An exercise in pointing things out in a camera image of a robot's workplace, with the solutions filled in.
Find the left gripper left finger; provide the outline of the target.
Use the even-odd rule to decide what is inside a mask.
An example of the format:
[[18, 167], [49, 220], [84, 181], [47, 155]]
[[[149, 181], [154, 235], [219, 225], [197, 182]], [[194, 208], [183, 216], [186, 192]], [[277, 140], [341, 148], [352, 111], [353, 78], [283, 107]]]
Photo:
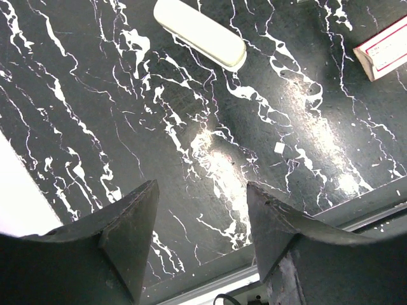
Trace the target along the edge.
[[149, 180], [45, 235], [1, 235], [2, 304], [138, 304], [159, 201]]

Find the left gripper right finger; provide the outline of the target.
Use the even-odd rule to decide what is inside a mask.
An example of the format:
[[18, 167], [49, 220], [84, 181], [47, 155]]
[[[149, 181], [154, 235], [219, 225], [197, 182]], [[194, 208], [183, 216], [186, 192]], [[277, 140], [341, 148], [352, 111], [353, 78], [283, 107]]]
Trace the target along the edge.
[[247, 206], [273, 304], [405, 304], [406, 234], [369, 238], [325, 224], [254, 182]]

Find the beige stapler magazine piece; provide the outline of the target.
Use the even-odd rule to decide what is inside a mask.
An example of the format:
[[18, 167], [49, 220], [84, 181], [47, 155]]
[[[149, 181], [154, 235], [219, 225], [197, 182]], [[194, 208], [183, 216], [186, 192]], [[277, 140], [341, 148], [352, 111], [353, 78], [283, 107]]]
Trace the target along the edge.
[[157, 1], [155, 20], [169, 33], [222, 68], [237, 72], [247, 58], [244, 40], [182, 1]]

